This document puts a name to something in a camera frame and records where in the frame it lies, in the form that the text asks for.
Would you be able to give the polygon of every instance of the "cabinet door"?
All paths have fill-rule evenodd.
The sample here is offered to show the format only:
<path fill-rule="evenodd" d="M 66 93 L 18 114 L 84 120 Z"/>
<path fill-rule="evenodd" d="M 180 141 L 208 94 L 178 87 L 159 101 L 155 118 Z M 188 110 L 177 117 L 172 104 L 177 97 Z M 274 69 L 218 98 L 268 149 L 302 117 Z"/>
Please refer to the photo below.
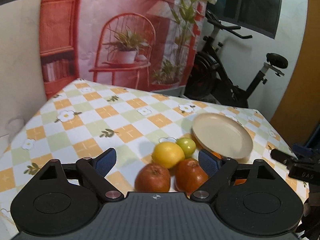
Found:
<path fill-rule="evenodd" d="M 40 12 L 40 52 L 73 47 L 76 0 L 43 1 Z"/>

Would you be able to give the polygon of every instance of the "green fruit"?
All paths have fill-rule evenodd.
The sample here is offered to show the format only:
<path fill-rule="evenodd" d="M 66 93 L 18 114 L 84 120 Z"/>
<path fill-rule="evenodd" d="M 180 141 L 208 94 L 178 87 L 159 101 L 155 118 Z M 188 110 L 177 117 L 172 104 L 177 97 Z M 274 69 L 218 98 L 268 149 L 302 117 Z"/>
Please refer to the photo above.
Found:
<path fill-rule="evenodd" d="M 196 143 L 189 138 L 180 138 L 177 140 L 176 144 L 181 147 L 186 158 L 190 158 L 196 150 Z"/>

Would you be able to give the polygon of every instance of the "metal screw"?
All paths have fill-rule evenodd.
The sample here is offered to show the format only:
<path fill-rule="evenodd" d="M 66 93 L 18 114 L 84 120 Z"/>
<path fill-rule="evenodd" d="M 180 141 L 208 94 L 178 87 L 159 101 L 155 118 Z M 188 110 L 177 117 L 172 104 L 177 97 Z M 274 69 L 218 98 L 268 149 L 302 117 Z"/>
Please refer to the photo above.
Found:
<path fill-rule="evenodd" d="M 110 190 L 105 195 L 107 198 L 115 199 L 115 198 L 119 198 L 121 196 L 121 193 L 116 190 Z"/>
<path fill-rule="evenodd" d="M 193 193 L 193 195 L 196 198 L 201 198 L 201 199 L 209 197 L 209 193 L 204 190 L 197 190 L 196 192 Z"/>

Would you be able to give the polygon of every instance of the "window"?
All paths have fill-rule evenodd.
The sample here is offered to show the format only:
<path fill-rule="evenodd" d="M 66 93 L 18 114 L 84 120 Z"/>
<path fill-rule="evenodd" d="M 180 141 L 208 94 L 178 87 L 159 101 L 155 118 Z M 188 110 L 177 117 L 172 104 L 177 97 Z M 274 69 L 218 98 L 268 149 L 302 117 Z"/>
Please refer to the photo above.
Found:
<path fill-rule="evenodd" d="M 218 0 L 211 10 L 220 20 L 275 38 L 281 0 Z"/>

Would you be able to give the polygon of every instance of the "beige plate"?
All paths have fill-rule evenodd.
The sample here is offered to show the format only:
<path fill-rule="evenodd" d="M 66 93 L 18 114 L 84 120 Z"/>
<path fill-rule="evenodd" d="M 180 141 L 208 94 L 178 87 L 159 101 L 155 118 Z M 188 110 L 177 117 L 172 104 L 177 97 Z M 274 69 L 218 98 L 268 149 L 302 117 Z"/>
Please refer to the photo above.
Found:
<path fill-rule="evenodd" d="M 207 150 L 233 159 L 250 155 L 253 147 L 249 133 L 232 119 L 213 113 L 199 114 L 192 124 L 196 139 Z"/>

